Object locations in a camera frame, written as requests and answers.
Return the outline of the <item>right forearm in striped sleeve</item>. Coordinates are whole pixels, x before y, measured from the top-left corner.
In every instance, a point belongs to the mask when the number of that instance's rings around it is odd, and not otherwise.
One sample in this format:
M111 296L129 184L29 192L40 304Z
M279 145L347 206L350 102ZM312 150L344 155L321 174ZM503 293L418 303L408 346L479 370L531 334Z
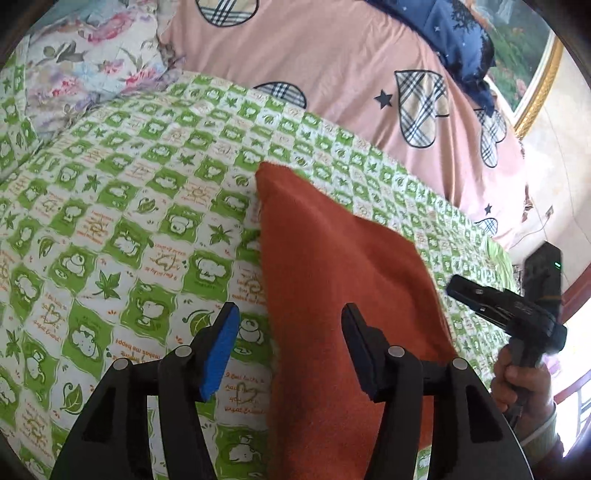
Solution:
M556 432L556 419L556 405L553 405L549 418L520 441L535 479L550 477L563 461L564 446Z

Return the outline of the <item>person's right hand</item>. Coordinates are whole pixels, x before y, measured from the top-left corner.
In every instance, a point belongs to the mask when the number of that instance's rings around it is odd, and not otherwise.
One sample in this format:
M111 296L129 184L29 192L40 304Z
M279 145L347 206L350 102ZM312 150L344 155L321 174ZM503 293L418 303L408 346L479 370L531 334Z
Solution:
M517 402L517 388L528 391L528 401L514 428L517 438L523 440L555 413L551 375L544 364L536 368L515 366L511 349L506 345L499 351L491 382L492 398L502 413Z

